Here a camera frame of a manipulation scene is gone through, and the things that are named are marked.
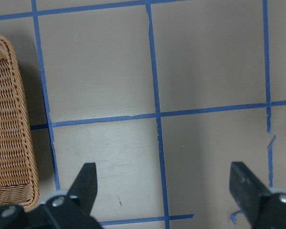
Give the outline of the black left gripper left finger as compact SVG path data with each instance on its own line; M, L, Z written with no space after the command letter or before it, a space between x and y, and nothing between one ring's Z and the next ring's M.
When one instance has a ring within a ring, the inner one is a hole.
M96 196L96 164L85 163L67 193L28 212L20 205L0 206L0 229L101 229L90 216Z

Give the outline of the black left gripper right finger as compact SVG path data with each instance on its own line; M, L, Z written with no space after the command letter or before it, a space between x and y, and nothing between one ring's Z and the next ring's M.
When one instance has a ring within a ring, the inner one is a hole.
M230 165L229 191L253 229L286 229L286 190L266 187L243 162Z

